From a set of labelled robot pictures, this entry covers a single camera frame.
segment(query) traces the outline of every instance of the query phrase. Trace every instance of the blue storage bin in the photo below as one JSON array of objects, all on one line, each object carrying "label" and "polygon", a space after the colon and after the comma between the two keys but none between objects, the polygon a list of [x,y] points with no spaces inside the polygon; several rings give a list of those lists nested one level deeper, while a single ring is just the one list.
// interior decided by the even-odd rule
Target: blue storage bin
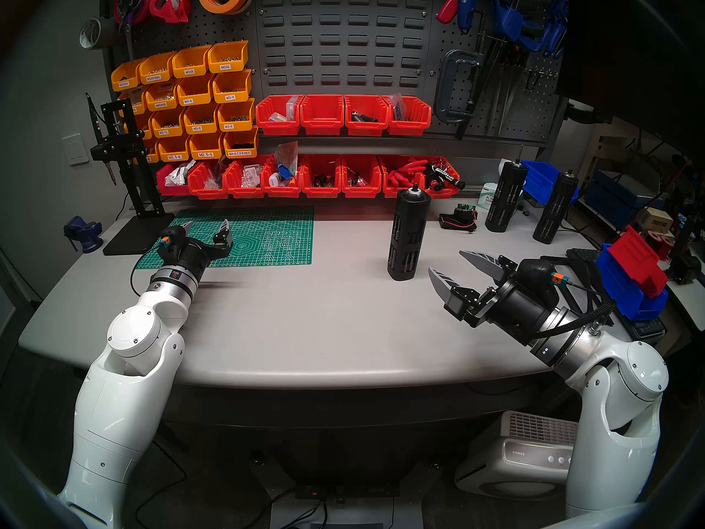
[{"label": "blue storage bin", "polygon": [[607,293],[617,302],[617,308],[629,320],[652,320],[661,314],[668,299],[664,289],[656,299],[649,299],[639,289],[617,260],[607,251],[612,244],[602,245],[602,254],[597,267],[602,273],[602,284]]},{"label": "blue storage bin", "polygon": [[[558,178],[558,169],[543,161],[523,161],[526,166],[527,180],[524,184],[524,191],[529,193],[534,199],[541,204],[546,204],[551,196],[551,191],[554,189],[555,179]],[[577,198],[577,187],[573,198],[573,202]]]}]

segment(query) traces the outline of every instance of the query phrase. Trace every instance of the pegboard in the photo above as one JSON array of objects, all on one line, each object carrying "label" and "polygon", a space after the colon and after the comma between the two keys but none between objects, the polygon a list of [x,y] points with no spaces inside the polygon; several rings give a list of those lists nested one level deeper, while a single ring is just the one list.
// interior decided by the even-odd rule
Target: pegboard
[{"label": "pegboard", "polygon": [[[248,68],[252,69],[252,97],[256,102],[270,94],[390,94],[418,96],[433,104],[441,59],[451,49],[474,51],[478,15],[468,35],[455,21],[444,25],[435,19],[445,0],[253,0],[240,15],[211,14],[198,0],[185,25],[152,21],[133,28],[135,57],[185,47],[246,39]],[[519,10],[543,24],[550,0],[520,0]],[[489,0],[478,0],[487,12]],[[115,64],[128,60],[126,45],[114,47]],[[508,68],[496,67],[481,93],[464,140],[491,140],[546,144],[559,96],[554,94],[560,60],[531,53],[527,68],[543,75],[535,88],[526,88],[527,74],[514,75],[514,99],[501,132],[499,122],[506,96]],[[499,84],[503,87],[492,117]],[[464,109],[470,89],[470,68],[461,68],[454,85],[457,109]],[[447,138],[457,125],[435,116],[424,137]]]}]

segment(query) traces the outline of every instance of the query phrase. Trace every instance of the black cylindrical object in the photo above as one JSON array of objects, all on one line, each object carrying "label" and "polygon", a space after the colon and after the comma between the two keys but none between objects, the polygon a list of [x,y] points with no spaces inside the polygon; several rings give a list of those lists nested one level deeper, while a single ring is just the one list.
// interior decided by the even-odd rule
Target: black cylindrical object
[{"label": "black cylindrical object", "polygon": [[521,163],[506,162],[487,213],[485,227],[495,233],[504,233],[519,200],[529,169]]},{"label": "black cylindrical object", "polygon": [[570,201],[578,185],[578,179],[573,175],[573,170],[561,172],[555,179],[554,189],[551,191],[549,201],[544,207],[539,224],[534,229],[534,240],[543,244],[551,244],[555,232],[560,227],[560,222],[565,216],[565,211],[570,206]]},{"label": "black cylindrical object", "polygon": [[415,183],[397,193],[387,272],[394,280],[414,278],[431,196]]}]

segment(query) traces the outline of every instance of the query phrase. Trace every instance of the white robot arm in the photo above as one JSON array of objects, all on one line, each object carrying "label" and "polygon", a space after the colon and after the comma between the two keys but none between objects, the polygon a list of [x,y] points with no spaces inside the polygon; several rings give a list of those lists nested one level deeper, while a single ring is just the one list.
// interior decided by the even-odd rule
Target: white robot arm
[{"label": "white robot arm", "polygon": [[59,499],[88,528],[121,529],[130,474],[154,438],[184,357],[179,329],[204,270],[233,246],[227,220],[207,245],[188,237],[190,223],[161,232],[164,265],[137,305],[108,328],[76,400],[73,455]]},{"label": "white robot arm", "polygon": [[493,277],[497,288],[479,294],[429,269],[445,309],[472,327],[485,321],[499,326],[582,395],[565,490],[567,516],[635,501],[660,437],[658,410],[668,385],[661,355],[641,341],[627,343],[600,330],[598,318],[614,309],[612,303],[593,315],[558,309],[555,269],[548,262],[517,266],[503,256],[460,254]]}]

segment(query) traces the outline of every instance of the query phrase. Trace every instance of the gray table top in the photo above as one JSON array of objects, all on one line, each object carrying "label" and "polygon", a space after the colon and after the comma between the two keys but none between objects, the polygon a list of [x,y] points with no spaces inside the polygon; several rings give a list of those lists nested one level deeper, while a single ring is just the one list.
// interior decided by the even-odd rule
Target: gray table top
[{"label": "gray table top", "polygon": [[[546,370],[496,326],[474,330],[453,319],[427,267],[483,291],[490,277],[459,250],[519,262],[592,246],[566,231],[548,246],[534,241],[540,211],[531,208],[528,217],[518,212],[506,233],[487,231],[482,209],[472,234],[441,229],[438,213],[452,212],[457,202],[433,202],[418,270],[409,281],[395,282],[387,274],[393,200],[378,199],[377,213],[331,211],[336,204],[365,208],[343,199],[315,203],[311,265],[208,268],[181,329],[186,352],[175,380],[257,389],[402,387]],[[127,220],[118,220],[103,239],[109,241]],[[102,250],[81,256],[39,307],[20,345],[87,368],[104,349],[115,315],[137,301],[129,284],[136,260],[107,257]],[[135,272],[137,291],[146,289],[152,272]],[[573,294],[584,307],[583,292]],[[629,340],[619,323],[611,333]]]}]

